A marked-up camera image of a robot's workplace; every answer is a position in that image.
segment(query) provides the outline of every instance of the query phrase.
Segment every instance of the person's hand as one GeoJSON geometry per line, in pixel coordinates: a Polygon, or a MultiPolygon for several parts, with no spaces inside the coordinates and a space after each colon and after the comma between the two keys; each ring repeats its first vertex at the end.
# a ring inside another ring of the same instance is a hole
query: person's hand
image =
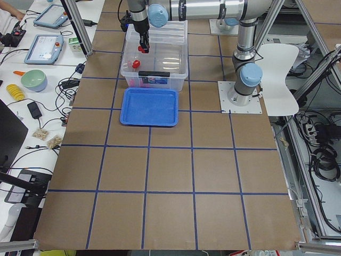
{"type": "Polygon", "coordinates": [[[23,14],[22,12],[18,12],[18,14],[16,15],[16,18],[19,20],[19,21],[22,21],[23,17],[25,16],[25,14],[23,14]]]}

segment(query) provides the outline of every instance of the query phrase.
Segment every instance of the tablet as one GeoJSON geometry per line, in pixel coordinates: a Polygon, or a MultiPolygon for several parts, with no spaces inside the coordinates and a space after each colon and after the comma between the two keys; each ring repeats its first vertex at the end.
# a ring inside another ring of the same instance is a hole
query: tablet
{"type": "Polygon", "coordinates": [[[27,64],[54,64],[63,48],[61,35],[36,35],[25,57],[27,64]]]}
{"type": "Polygon", "coordinates": [[[68,16],[63,6],[52,4],[33,21],[33,24],[48,28],[59,28],[67,20],[68,16]]]}

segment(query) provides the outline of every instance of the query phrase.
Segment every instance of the red object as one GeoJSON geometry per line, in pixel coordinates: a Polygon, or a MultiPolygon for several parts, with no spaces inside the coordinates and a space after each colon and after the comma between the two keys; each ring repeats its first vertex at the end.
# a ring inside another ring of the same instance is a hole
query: red object
{"type": "Polygon", "coordinates": [[[141,65],[139,60],[134,60],[133,62],[133,68],[138,68],[141,65]]]}
{"type": "Polygon", "coordinates": [[[141,46],[139,46],[137,49],[139,52],[145,53],[145,50],[141,46]]]}

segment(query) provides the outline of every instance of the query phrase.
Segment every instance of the white chair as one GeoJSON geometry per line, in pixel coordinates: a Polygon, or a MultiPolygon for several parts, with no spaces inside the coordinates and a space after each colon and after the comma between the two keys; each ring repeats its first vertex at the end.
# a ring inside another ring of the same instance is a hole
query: white chair
{"type": "Polygon", "coordinates": [[[268,116],[291,116],[298,104],[286,86],[286,76],[298,55],[298,48],[289,44],[264,44],[258,51],[256,64],[263,70],[261,86],[268,116]]]}

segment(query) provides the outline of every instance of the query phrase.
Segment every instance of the clear plastic storage box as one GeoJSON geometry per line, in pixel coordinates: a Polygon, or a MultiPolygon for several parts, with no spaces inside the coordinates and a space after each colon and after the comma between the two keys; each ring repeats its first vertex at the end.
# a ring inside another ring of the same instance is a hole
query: clear plastic storage box
{"type": "Polygon", "coordinates": [[[129,25],[121,74],[129,87],[182,90],[188,76],[187,21],[169,21],[162,28],[149,29],[149,53],[138,51],[140,36],[129,25]],[[138,68],[133,62],[140,61],[138,68]]]}

